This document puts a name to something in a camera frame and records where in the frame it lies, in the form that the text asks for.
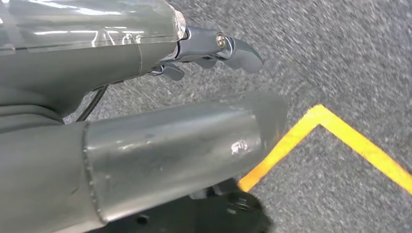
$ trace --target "black cable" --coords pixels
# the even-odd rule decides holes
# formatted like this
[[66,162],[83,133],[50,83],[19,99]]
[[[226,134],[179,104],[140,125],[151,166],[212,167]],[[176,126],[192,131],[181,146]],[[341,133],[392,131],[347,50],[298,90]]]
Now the black cable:
[[89,105],[86,107],[86,109],[82,112],[82,114],[77,118],[76,122],[85,121],[87,119],[87,117],[90,115],[90,113],[96,107],[96,105],[102,99],[102,97],[103,97],[103,95],[106,92],[108,87],[109,87],[109,85],[103,86],[97,91],[96,95],[93,97],[93,99],[91,100]]

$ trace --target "lever pivot bolt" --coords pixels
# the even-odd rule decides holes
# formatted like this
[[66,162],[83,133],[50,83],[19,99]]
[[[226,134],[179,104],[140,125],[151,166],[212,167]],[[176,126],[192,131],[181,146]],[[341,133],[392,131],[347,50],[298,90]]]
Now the lever pivot bolt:
[[226,47],[226,37],[223,33],[216,34],[216,42],[219,48],[224,49]]

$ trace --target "metal pipe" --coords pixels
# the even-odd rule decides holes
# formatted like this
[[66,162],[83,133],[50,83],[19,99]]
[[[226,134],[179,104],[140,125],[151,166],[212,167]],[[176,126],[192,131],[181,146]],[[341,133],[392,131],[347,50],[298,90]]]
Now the metal pipe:
[[101,217],[113,221],[252,169],[285,119],[278,96],[250,93],[91,123],[84,152]]

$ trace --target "gray metal tube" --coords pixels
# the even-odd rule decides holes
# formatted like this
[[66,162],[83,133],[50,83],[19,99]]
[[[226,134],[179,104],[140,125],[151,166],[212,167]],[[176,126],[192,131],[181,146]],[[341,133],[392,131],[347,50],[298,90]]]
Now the gray metal tube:
[[92,123],[57,119],[38,106],[0,108],[2,232],[86,232],[241,174],[279,140],[286,105],[250,93]]
[[267,93],[91,123],[86,161],[105,221],[253,168],[279,140],[286,105]]

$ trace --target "yellow line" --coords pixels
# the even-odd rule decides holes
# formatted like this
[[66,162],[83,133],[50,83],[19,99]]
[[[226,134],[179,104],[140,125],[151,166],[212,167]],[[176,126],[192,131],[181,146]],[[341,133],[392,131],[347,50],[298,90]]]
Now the yellow line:
[[379,147],[322,105],[311,108],[269,155],[239,181],[239,187],[243,191],[249,191],[319,124],[412,195],[412,176]]

